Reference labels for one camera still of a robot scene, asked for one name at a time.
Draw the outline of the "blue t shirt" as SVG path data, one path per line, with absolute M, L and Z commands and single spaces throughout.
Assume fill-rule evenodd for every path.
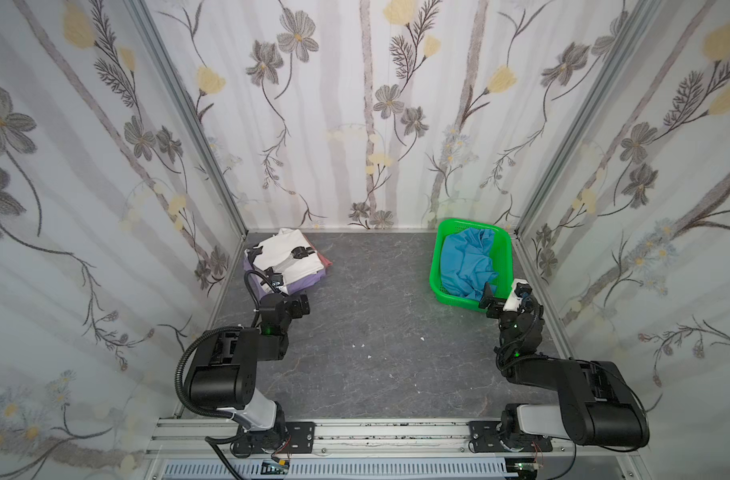
M 490 256 L 496 232 L 467 228 L 444 240 L 440 255 L 443 288 L 452 296 L 479 302 L 486 292 L 494 294 L 499 276 Z

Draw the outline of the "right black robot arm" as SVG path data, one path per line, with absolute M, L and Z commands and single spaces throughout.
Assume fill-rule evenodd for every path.
M 496 438 L 509 449 L 542 439 L 569 440 L 627 453 L 648 445 L 647 411 L 614 363 L 557 358 L 539 350 L 544 306 L 526 281 L 515 281 L 506 299 L 490 283 L 479 307 L 498 321 L 496 367 L 510 383 L 552 391 L 552 405 L 509 404 L 501 414 Z

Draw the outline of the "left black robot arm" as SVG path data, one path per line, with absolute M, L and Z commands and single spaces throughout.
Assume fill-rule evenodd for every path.
M 268 294 L 254 326 L 208 330 L 182 354 L 174 374 L 179 401 L 196 415 L 237 423 L 228 441 L 235 454 L 279 451 L 289 442 L 282 407 L 257 388 L 258 364 L 285 358 L 292 322 L 310 311 L 305 294 Z

